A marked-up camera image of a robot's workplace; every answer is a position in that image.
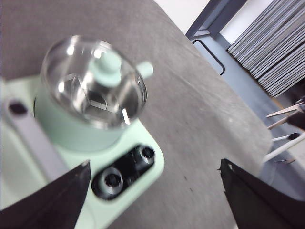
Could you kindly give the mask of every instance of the blender base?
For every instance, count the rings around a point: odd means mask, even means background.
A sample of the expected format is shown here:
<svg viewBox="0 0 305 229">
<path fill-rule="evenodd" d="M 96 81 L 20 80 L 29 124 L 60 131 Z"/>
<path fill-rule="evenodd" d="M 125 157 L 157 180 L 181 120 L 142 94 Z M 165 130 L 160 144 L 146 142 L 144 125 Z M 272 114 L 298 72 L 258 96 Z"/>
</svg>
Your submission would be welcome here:
<svg viewBox="0 0 305 229">
<path fill-rule="evenodd" d="M 33 113 L 33 103 L 39 83 L 38 76 L 11 80 L 5 84 L 5 87 L 1 87 L 1 98 L 9 95 L 19 98 Z M 76 152 L 55 145 L 59 155 L 70 169 L 89 159 L 93 179 L 101 168 L 108 166 L 139 144 L 154 149 L 153 166 L 113 200 L 98 198 L 89 185 L 87 197 L 75 228 L 102 229 L 109 226 L 161 175 L 164 169 L 164 157 L 156 141 L 139 120 L 134 121 L 124 131 L 121 138 L 107 149 Z M 30 195 L 46 184 L 47 180 L 39 165 L 32 158 L 18 134 L 1 116 L 1 209 Z"/>
</svg>

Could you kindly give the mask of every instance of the blender lid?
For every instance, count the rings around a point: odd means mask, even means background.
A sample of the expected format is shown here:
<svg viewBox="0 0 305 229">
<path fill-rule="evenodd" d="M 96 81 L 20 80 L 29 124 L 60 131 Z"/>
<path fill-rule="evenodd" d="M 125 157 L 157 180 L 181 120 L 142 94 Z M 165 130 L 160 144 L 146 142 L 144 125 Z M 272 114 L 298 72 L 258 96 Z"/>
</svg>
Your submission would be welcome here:
<svg viewBox="0 0 305 229">
<path fill-rule="evenodd" d="M 129 125 L 142 111 L 147 91 L 139 71 L 110 44 L 72 36 L 49 49 L 41 77 L 65 111 L 108 129 Z"/>
</svg>

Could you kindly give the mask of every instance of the black knob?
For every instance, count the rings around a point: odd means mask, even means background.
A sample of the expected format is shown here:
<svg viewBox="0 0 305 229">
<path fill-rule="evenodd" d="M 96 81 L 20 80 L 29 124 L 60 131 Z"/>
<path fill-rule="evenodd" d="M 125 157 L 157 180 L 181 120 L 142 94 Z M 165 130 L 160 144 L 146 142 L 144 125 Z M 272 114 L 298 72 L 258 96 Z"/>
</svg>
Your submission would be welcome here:
<svg viewBox="0 0 305 229">
<path fill-rule="evenodd" d="M 98 173 L 92 181 L 93 192 L 103 198 L 115 198 L 123 188 L 121 172 L 114 167 L 109 167 Z"/>
<path fill-rule="evenodd" d="M 136 169 L 142 170 L 154 163 L 154 150 L 149 146 L 139 146 L 135 150 Z"/>
</svg>

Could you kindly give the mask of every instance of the gray table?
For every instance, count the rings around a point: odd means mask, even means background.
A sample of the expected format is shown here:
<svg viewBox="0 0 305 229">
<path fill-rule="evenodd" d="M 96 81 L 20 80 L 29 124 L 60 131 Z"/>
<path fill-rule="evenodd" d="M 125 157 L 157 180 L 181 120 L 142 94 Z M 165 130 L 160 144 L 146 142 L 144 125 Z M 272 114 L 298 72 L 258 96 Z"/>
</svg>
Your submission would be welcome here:
<svg viewBox="0 0 305 229">
<path fill-rule="evenodd" d="M 37 74 L 47 48 L 74 34 L 153 63 L 141 120 L 163 150 L 165 170 L 111 228 L 233 227 L 220 159 L 257 174 L 271 135 L 155 2 L 2 0 L 1 29 L 6 78 Z"/>
</svg>

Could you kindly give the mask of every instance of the gray floor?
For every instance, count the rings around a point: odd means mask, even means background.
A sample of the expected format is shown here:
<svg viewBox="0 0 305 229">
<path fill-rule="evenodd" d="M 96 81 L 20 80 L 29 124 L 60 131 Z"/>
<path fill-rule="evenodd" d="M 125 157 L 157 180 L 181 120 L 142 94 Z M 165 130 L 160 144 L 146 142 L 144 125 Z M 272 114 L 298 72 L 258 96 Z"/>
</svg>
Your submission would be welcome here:
<svg viewBox="0 0 305 229">
<path fill-rule="evenodd" d="M 204 42 L 204 44 L 225 66 L 225 72 L 222 75 L 224 80 L 266 125 L 270 125 L 284 117 L 280 115 L 277 117 L 266 118 L 266 115 L 279 110 L 278 106 L 255 82 L 251 75 L 226 51 L 230 44 L 221 35 L 219 35 L 215 40 L 209 36 L 201 37 L 200 40 Z M 195 42 L 194 45 L 209 61 L 211 66 L 220 73 L 222 71 L 221 66 L 200 44 L 200 42 Z M 290 105 L 290 102 L 285 98 L 285 96 L 280 97 L 280 102 L 283 106 Z M 294 132 L 300 132 L 300 130 L 288 124 L 281 125 L 272 130 L 274 137 L 284 136 Z M 273 146 L 273 149 L 284 143 L 285 141 L 277 142 Z M 297 162 L 292 162 L 290 164 L 278 162 L 290 158 L 291 156 L 287 152 L 284 152 L 273 160 L 265 163 L 260 178 L 269 185 L 293 198 L 305 200 L 305 192 L 303 191 L 305 186 L 305 171 Z"/>
</svg>

